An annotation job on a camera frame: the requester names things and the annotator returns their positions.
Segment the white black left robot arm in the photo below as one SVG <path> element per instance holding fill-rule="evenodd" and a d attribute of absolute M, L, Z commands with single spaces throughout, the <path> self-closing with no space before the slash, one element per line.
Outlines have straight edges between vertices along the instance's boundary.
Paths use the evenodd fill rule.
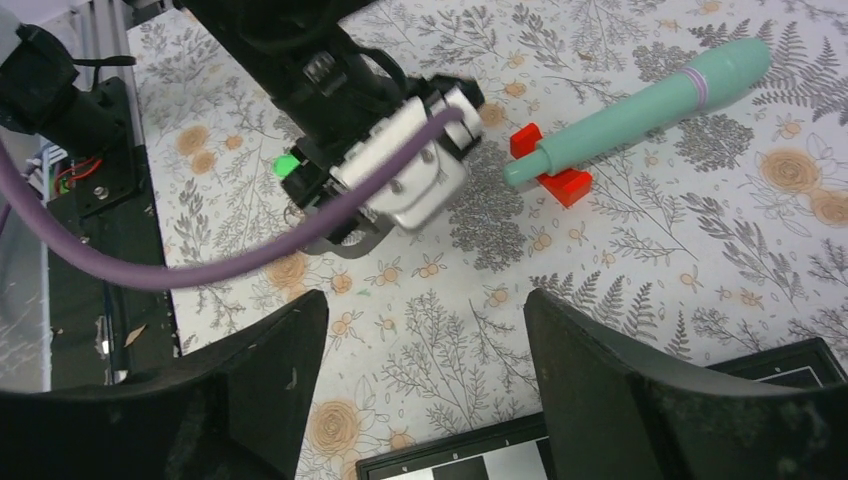
<path fill-rule="evenodd" d="M 415 231 L 465 186 L 484 97 L 471 79 L 410 77 L 384 51 L 357 44 L 340 21 L 360 1 L 192 1 L 211 35 L 302 130 L 280 182 L 310 218 L 286 235 L 356 258 L 393 229 Z M 75 164 L 74 219 L 107 219 L 152 202 L 148 162 L 132 133 L 125 83 L 76 84 L 82 61 L 45 29 L 1 13 L 1 123 L 38 134 Z"/>

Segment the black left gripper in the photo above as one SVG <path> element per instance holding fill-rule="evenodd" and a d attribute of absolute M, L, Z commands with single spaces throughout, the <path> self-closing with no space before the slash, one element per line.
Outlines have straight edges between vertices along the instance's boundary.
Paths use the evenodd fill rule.
<path fill-rule="evenodd" d="M 418 79 L 413 83 L 412 91 L 407 100 L 413 97 L 426 99 L 430 97 L 433 93 L 435 93 L 435 91 L 437 90 L 441 92 L 446 92 L 448 87 L 455 85 L 460 86 L 460 88 L 465 93 L 470 95 L 471 101 L 477 108 L 477 112 L 479 114 L 479 109 L 484 103 L 484 94 L 480 89 L 478 83 L 470 78 L 433 76 L 429 79 Z M 351 141 L 342 144 L 341 147 L 334 153 L 330 153 L 326 150 L 320 149 L 318 146 L 315 145 L 314 142 L 307 138 L 299 139 L 292 150 L 292 155 L 296 156 L 300 160 L 300 166 L 289 176 L 284 179 L 281 179 L 281 186 L 286 192 L 286 194 L 289 196 L 290 200 L 294 204 L 296 204 L 297 207 L 305 214 L 312 216 L 317 213 L 320 208 L 329 203 L 332 199 L 340 197 L 344 193 L 346 193 L 348 190 L 340 186 L 340 184 L 338 184 L 331 177 L 330 169 L 334 166 L 340 165 L 343 161 L 343 157 L 348 152 L 348 150 L 350 150 L 351 147 L 353 147 L 356 143 L 365 140 L 366 137 L 369 135 L 370 130 L 377 124 L 377 122 L 386 117 L 392 116 L 397 110 L 399 110 L 400 107 L 403 106 L 403 104 L 395 108 L 390 115 L 380 118 L 374 123 L 368 125 L 366 130 L 362 131 L 359 136 L 355 137 Z M 464 163 L 464 160 L 471 153 L 471 151 L 480 143 L 481 139 L 482 136 L 480 139 L 474 141 L 472 143 L 472 146 L 464 151 L 464 155 L 461 159 L 462 164 L 467 170 L 467 180 L 468 169 Z M 433 220 L 439 213 L 446 209 L 458 197 L 458 194 L 463 189 L 463 187 L 457 193 L 454 194 L 454 196 L 449 200 L 449 203 L 446 205 L 446 207 L 443 208 L 440 212 L 438 212 L 434 217 L 432 217 L 431 220 Z M 358 210 L 360 210 L 361 208 L 366 208 L 365 204 L 360 206 Z M 419 230 L 407 231 L 398 227 L 397 225 L 395 225 L 394 229 L 395 228 L 398 228 L 405 232 L 417 232 L 422 229 L 421 228 Z"/>

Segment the silver carabiner keyring with chain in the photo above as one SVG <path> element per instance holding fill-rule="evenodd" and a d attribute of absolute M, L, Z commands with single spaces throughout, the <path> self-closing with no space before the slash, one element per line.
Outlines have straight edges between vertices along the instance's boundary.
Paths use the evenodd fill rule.
<path fill-rule="evenodd" d="M 390 218 L 361 208 L 326 237 L 319 237 L 299 249 L 310 256 L 333 254 L 352 260 L 373 251 L 394 229 Z"/>

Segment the green key tag with key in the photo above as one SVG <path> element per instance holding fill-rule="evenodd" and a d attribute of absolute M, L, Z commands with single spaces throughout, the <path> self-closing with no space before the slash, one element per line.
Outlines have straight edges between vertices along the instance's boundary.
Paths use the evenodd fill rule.
<path fill-rule="evenodd" d="M 300 166 L 300 160 L 292 154 L 278 156 L 272 165 L 273 173 L 280 179 L 289 176 Z"/>

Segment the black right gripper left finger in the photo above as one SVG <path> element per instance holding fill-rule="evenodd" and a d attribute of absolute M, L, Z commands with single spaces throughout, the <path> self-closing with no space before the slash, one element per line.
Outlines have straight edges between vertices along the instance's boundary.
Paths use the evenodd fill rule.
<path fill-rule="evenodd" d="M 311 290 L 123 382 L 1 396 L 5 479 L 291 479 L 329 324 Z"/>

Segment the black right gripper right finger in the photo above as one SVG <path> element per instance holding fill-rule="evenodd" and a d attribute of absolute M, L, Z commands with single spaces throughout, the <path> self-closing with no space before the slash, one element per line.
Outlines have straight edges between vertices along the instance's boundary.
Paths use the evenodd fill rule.
<path fill-rule="evenodd" d="M 536 289 L 523 308 L 560 479 L 843 479 L 847 388 L 679 360 Z"/>

